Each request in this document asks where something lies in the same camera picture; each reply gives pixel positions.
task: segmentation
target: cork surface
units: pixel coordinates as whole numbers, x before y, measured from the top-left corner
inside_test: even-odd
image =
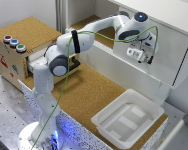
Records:
[[[83,28],[89,22],[92,22],[92,21],[95,21],[95,20],[98,20],[98,19],[100,19],[100,18],[97,17],[97,16],[91,16],[91,17],[89,17],[89,18],[87,18],[87,19],[85,19],[81,22],[78,22],[77,24],[72,25],[71,27],[76,29],[76,30],[80,30],[81,28]],[[114,30],[113,27],[109,27],[109,28],[100,30],[98,33],[103,34],[105,36],[108,36],[109,38],[112,38],[112,39],[115,38],[115,30]],[[105,39],[105,38],[103,38],[99,35],[96,35],[95,40],[99,41],[100,43],[102,43],[102,44],[104,44],[104,45],[113,49],[113,45],[114,45],[113,41]]]
[[[33,77],[29,77],[23,82],[31,89],[34,87]],[[52,91],[56,99],[59,98],[63,83],[64,80],[57,83]],[[60,107],[114,150],[119,150],[99,134],[96,126],[91,122],[91,118],[123,92],[125,89],[81,64],[79,70],[69,76]],[[161,116],[131,150],[140,149],[166,118],[165,114]]]
[[[24,44],[27,51],[30,51],[61,35],[60,32],[39,21],[34,17],[15,22],[11,25],[0,28],[0,41],[4,36],[11,35],[13,39]]]

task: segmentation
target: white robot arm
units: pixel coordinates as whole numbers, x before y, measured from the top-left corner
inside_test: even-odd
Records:
[[[95,22],[87,24],[83,29],[78,30],[81,31],[93,31],[98,32],[99,30],[105,29],[107,27],[114,27],[116,35],[119,40],[125,40],[132,38],[139,33],[143,32],[148,28],[149,18],[146,14],[139,12],[134,15],[132,19],[129,18],[128,13],[126,12],[117,12],[108,18],[97,20]],[[45,149],[50,149],[53,146],[54,149],[60,149],[61,143],[59,142],[59,136],[55,136],[57,134],[56,127],[56,116],[60,111],[60,107],[58,106],[53,115],[51,115],[57,101],[53,98],[51,91],[54,88],[53,84],[53,76],[63,76],[67,73],[68,69],[68,43],[71,37],[73,36],[73,40],[71,41],[69,47],[69,55],[76,53],[77,51],[83,52],[89,50],[94,43],[95,34],[94,33],[82,33],[82,34],[73,34],[67,33],[61,35],[56,44],[50,45],[45,53],[46,62],[39,63],[34,66],[34,85],[33,89],[34,99],[37,104],[41,108],[41,114],[39,117],[39,124],[34,129],[31,134],[29,140],[36,142],[37,147],[44,147],[47,145]],[[131,41],[139,41],[142,45],[153,49],[155,45],[156,36],[151,32],[147,31],[141,34],[137,38],[133,38]],[[137,51],[131,49],[128,52],[132,52],[132,55],[138,55],[137,60],[143,61],[144,52],[137,54]],[[53,143],[50,145],[49,141],[57,141],[55,145]]]

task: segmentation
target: white wall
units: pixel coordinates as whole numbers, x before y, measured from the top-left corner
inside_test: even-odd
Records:
[[[172,90],[167,102],[179,108],[183,112],[188,110],[188,77],[180,84],[177,89]]]
[[[0,28],[30,16],[56,29],[55,0],[0,0]]]

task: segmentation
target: plastic container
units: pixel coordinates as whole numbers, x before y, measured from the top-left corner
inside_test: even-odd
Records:
[[[164,113],[164,109],[129,89],[91,121],[99,133],[120,149],[129,149]]]

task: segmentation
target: green cable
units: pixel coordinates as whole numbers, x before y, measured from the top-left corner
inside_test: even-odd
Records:
[[[152,26],[152,27],[150,27],[150,28],[144,30],[143,32],[139,33],[138,35],[136,35],[136,36],[134,36],[134,37],[132,37],[132,38],[130,38],[130,39],[126,39],[126,40],[115,40],[115,39],[111,39],[111,38],[109,38],[109,37],[107,37],[107,36],[105,36],[105,35],[103,35],[103,34],[100,34],[100,33],[97,33],[97,32],[92,32],[92,31],[81,31],[81,32],[78,32],[78,34],[82,34],[82,33],[94,33],[94,34],[100,35],[100,36],[102,36],[102,37],[104,37],[104,38],[106,38],[106,39],[109,39],[109,40],[111,40],[111,41],[115,41],[115,42],[126,42],[126,41],[130,41],[130,40],[133,40],[133,39],[139,37],[141,34],[145,33],[146,31],[148,31],[148,30],[150,30],[150,29],[152,29],[152,28],[156,28],[156,41],[155,41],[155,45],[154,45],[154,51],[153,51],[153,54],[152,54],[152,56],[154,56],[154,55],[155,55],[156,46],[157,46],[157,41],[158,41],[158,28],[157,28],[157,26]],[[56,110],[57,106],[59,105],[59,102],[60,102],[61,97],[62,97],[62,95],[63,95],[63,91],[64,91],[64,89],[65,89],[66,83],[67,83],[67,81],[68,81],[68,76],[69,76],[69,63],[70,63],[70,59],[69,59],[70,53],[69,53],[69,52],[70,52],[70,44],[71,44],[71,41],[72,41],[72,37],[70,38],[69,44],[68,44],[68,71],[67,71],[67,75],[66,75],[66,79],[65,79],[65,82],[64,82],[62,91],[61,91],[61,93],[60,93],[59,99],[58,99],[58,101],[57,101],[57,104],[56,104],[54,110],[52,111],[52,113],[50,114],[49,118],[47,119],[45,125],[43,126],[43,128],[42,128],[42,130],[41,130],[41,132],[40,132],[40,134],[39,134],[39,136],[38,136],[38,138],[36,139],[34,145],[33,145],[32,148],[31,148],[31,150],[34,148],[34,146],[35,146],[36,143],[38,142],[38,140],[39,140],[39,138],[40,138],[40,136],[41,136],[41,134],[42,134],[44,128],[46,127],[48,121],[49,121],[50,118],[52,117],[52,115],[53,115],[54,111]]]

